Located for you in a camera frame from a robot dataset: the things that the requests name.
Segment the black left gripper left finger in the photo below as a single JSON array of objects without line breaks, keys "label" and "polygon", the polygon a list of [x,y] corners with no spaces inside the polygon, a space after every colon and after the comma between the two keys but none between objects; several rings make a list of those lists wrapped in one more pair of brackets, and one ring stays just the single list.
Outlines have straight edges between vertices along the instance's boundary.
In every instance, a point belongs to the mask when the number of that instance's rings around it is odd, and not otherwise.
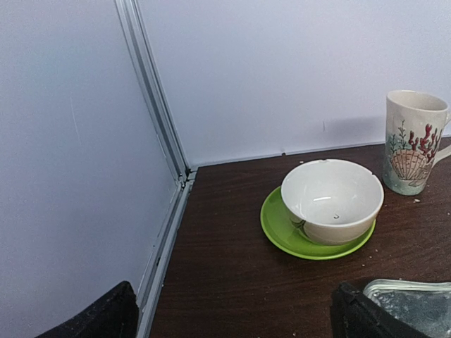
[{"label": "black left gripper left finger", "polygon": [[40,337],[135,337],[137,304],[131,284],[122,281],[69,320]]}]

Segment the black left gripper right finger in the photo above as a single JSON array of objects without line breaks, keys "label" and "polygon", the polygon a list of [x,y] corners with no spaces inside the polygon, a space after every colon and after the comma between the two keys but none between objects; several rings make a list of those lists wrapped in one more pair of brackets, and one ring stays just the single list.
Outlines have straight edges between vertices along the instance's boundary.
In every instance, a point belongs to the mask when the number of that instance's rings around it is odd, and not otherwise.
[{"label": "black left gripper right finger", "polygon": [[348,282],[331,294],[334,337],[423,337],[427,335],[391,316]]}]

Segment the bunny tin lid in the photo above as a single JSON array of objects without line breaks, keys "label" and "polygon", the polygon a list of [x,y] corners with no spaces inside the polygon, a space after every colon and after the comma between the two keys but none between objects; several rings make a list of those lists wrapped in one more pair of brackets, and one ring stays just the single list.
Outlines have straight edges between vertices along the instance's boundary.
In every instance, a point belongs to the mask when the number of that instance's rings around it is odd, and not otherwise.
[{"label": "bunny tin lid", "polygon": [[364,295],[402,321],[429,337],[450,336],[450,283],[377,279]]}]

